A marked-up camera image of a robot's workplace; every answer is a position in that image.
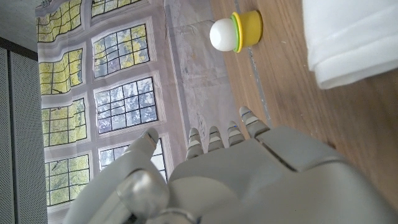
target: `yellow cup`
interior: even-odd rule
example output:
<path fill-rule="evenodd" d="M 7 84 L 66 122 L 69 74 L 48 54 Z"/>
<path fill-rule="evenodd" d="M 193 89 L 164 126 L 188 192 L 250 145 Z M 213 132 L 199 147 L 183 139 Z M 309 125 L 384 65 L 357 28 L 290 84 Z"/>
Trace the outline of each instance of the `yellow cup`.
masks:
<path fill-rule="evenodd" d="M 262 35 L 262 19 L 258 11 L 249 11 L 242 14 L 233 12 L 239 27 L 240 46 L 237 52 L 243 47 L 252 46 L 260 41 Z"/>

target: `wooden surface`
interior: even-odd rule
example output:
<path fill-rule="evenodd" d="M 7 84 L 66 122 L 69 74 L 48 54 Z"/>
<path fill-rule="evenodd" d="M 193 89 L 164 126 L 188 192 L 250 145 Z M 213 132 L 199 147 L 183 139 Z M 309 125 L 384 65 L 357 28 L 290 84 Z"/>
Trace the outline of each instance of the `wooden surface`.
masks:
<path fill-rule="evenodd" d="M 273 126 L 290 126 L 344 154 L 398 209 L 398 70 L 320 90 L 307 68 L 300 0 L 238 0 L 259 10 L 261 41 L 252 47 Z M 233 0 L 212 0 L 215 19 L 236 11 Z M 264 119 L 246 50 L 224 54 L 237 107 Z"/>

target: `robotic hand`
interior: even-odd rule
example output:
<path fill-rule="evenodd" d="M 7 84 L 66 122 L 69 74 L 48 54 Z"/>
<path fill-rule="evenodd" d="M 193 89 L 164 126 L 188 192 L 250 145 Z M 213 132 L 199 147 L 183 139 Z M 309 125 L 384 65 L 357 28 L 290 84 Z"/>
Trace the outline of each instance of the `robotic hand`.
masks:
<path fill-rule="evenodd" d="M 247 107 L 224 148 L 210 128 L 208 153 L 190 131 L 187 160 L 166 184 L 150 157 L 148 129 L 93 179 L 64 223 L 398 223 L 396 211 L 344 157 L 293 129 L 269 129 Z"/>

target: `window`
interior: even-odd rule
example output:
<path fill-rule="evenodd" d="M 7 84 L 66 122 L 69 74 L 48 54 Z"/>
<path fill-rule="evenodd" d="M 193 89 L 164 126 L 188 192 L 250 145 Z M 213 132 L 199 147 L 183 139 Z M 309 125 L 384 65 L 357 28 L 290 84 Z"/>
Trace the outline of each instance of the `window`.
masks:
<path fill-rule="evenodd" d="M 47 206 L 74 200 L 90 181 L 88 155 L 45 163 Z"/>
<path fill-rule="evenodd" d="M 44 147 L 87 138 L 84 99 L 70 106 L 42 109 Z"/>
<path fill-rule="evenodd" d="M 96 93 L 96 102 L 100 134 L 157 121 L 152 77 Z"/>
<path fill-rule="evenodd" d="M 65 53 L 58 62 L 39 63 L 40 90 L 42 95 L 61 94 L 71 86 L 83 82 L 81 77 L 81 53 L 83 49 Z"/>
<path fill-rule="evenodd" d="M 64 2 L 55 13 L 36 18 L 37 41 L 53 42 L 59 34 L 80 26 L 80 5 L 81 0 Z"/>
<path fill-rule="evenodd" d="M 95 78 L 149 61 L 146 26 L 107 35 L 94 43 Z"/>
<path fill-rule="evenodd" d="M 122 147 L 101 151 L 100 162 L 99 162 L 99 164 L 101 164 L 100 169 L 103 170 L 111 162 L 119 158 L 128 147 L 129 146 L 122 146 Z M 150 160 L 154 163 L 156 168 L 159 170 L 160 174 L 162 174 L 162 177 L 167 181 L 167 173 L 165 169 L 165 162 L 163 157 L 163 145 L 161 138 L 157 142 L 156 149 Z"/>
<path fill-rule="evenodd" d="M 91 5 L 91 17 L 112 11 L 140 0 L 93 0 Z"/>

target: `white cloth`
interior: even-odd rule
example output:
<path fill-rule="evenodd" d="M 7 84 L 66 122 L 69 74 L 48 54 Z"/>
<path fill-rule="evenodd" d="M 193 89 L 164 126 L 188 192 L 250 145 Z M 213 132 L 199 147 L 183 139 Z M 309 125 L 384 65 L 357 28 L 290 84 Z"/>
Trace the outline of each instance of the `white cloth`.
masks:
<path fill-rule="evenodd" d="M 308 67 L 322 89 L 398 67 L 397 0 L 303 0 Z"/>

